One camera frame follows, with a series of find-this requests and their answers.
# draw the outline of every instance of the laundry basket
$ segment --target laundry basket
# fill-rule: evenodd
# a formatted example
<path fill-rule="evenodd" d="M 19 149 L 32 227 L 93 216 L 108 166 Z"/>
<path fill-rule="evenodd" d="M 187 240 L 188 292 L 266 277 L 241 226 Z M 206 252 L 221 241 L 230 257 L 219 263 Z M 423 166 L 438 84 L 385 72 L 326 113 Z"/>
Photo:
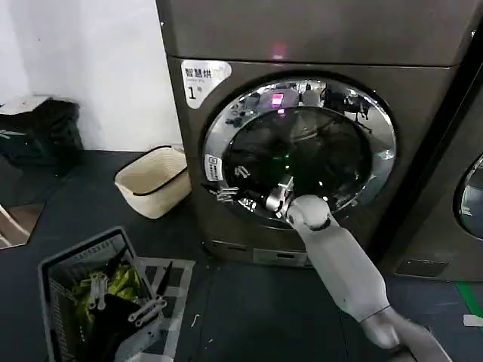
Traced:
<path fill-rule="evenodd" d="M 140 304 L 155 298 L 138 258 L 122 228 L 111 229 L 73 248 L 52 256 L 38 267 L 45 337 L 50 362 L 77 362 L 85 350 L 85 337 L 75 316 L 77 300 L 72 288 L 105 265 L 121 250 L 141 282 Z M 115 362 L 123 362 L 144 350 L 161 336 L 163 313 L 120 344 Z"/>
<path fill-rule="evenodd" d="M 159 146 L 124 166 L 114 179 L 128 204 L 141 215 L 158 219 L 191 192 L 185 155 Z"/>

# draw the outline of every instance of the green tape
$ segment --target green tape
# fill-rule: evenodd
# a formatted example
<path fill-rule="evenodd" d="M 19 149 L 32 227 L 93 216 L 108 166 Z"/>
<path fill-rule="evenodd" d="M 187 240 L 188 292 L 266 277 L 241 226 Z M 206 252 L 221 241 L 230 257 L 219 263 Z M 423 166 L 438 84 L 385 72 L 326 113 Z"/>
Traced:
<path fill-rule="evenodd" d="M 483 318 L 483 308 L 480 306 L 478 300 L 476 300 L 469 284 L 463 283 L 462 281 L 458 281 L 455 284 L 470 313 Z"/>

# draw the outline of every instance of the number 1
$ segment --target number 1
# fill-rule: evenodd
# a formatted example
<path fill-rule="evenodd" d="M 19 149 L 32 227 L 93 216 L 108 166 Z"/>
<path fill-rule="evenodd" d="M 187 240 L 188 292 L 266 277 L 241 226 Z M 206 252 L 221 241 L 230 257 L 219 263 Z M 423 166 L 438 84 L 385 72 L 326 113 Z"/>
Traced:
<path fill-rule="evenodd" d="M 195 100 L 196 98 L 195 98 L 195 94 L 193 93 L 193 87 L 188 87 L 188 89 L 189 89 L 189 92 L 191 93 L 189 98 L 191 100 Z"/>

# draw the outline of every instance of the washing machine door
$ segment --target washing machine door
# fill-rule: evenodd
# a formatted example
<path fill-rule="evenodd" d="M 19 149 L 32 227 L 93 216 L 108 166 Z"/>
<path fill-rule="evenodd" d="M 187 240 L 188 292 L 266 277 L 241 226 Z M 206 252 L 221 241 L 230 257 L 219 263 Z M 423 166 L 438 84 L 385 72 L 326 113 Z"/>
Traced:
<path fill-rule="evenodd" d="M 379 193 L 395 154 L 392 120 L 374 95 L 326 78 L 286 78 L 239 94 L 223 108 L 206 134 L 203 162 L 217 189 L 268 195 L 292 175 L 296 196 L 318 195 L 337 216 Z M 249 198 L 235 208 L 287 227 Z"/>
<path fill-rule="evenodd" d="M 463 178 L 455 201 L 460 224 L 471 235 L 483 239 L 483 156 Z"/>

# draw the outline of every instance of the label sticker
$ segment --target label sticker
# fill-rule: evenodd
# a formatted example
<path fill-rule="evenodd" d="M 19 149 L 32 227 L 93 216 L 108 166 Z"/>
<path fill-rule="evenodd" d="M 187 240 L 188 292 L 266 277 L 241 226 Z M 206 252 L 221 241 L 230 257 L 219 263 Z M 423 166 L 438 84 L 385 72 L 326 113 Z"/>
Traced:
<path fill-rule="evenodd" d="M 186 103 L 198 109 L 211 91 L 232 74 L 232 67 L 221 60 L 184 60 L 181 72 Z"/>
<path fill-rule="evenodd" d="M 205 155 L 205 173 L 208 181 L 223 181 L 223 165 L 221 158 Z"/>

